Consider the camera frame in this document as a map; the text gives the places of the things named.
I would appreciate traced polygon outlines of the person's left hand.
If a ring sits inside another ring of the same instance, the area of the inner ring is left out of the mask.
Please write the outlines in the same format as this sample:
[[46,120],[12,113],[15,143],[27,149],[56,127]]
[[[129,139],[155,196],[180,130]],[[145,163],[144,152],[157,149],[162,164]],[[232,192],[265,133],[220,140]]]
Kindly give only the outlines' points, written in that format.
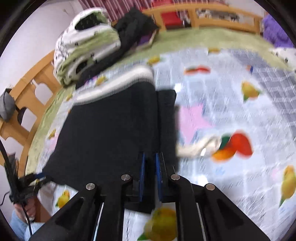
[[[35,198],[31,197],[29,199],[26,200],[26,204],[24,206],[24,209],[28,215],[29,218],[34,219],[35,215],[36,215],[36,204],[35,204]],[[26,216],[25,216],[25,212],[22,208],[21,204],[14,204],[14,208],[15,208],[15,212],[16,215],[18,216],[18,218],[23,221],[23,222],[27,222]]]

